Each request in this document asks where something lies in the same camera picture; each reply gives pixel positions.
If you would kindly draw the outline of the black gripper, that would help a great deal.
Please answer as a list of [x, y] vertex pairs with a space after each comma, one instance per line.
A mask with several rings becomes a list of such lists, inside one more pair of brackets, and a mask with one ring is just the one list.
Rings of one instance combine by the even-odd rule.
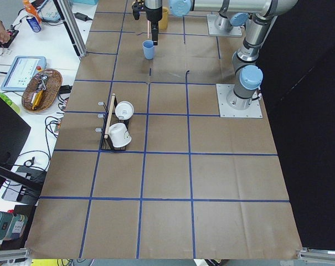
[[134, 1], [132, 12], [135, 20], [139, 20], [141, 12], [146, 13], [147, 20], [151, 22], [153, 45], [158, 45], [158, 22], [162, 19], [162, 0]]

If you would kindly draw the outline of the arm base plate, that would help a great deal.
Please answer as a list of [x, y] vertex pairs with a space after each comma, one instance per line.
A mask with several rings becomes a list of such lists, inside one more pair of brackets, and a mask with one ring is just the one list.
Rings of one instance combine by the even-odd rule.
[[249, 99], [234, 94], [234, 84], [216, 84], [219, 114], [222, 118], [262, 119], [257, 92]]
[[207, 22], [210, 36], [241, 37], [241, 26], [245, 23], [245, 20], [239, 18], [239, 16], [228, 18], [221, 14], [209, 14], [207, 15]]

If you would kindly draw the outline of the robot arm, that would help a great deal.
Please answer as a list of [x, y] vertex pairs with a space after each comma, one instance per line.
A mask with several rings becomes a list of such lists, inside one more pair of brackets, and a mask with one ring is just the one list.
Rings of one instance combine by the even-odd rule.
[[259, 89], [264, 77], [262, 70], [255, 65], [259, 50], [270, 30], [271, 23], [275, 17], [282, 14], [262, 16], [255, 13], [251, 19], [247, 20], [243, 44], [232, 57], [235, 85], [226, 97], [227, 103], [232, 108], [246, 110], [255, 100], [252, 96]]
[[[195, 12], [243, 12], [256, 13], [263, 17], [273, 17], [288, 12], [296, 1], [267, 1], [267, 0], [224, 0], [224, 1], [169, 1], [169, 11], [176, 17], [183, 17], [190, 11]], [[151, 22], [151, 34], [154, 45], [158, 44], [158, 22], [162, 19], [163, 3], [159, 0], [134, 1], [132, 12], [135, 20], [140, 13], [145, 12]]]

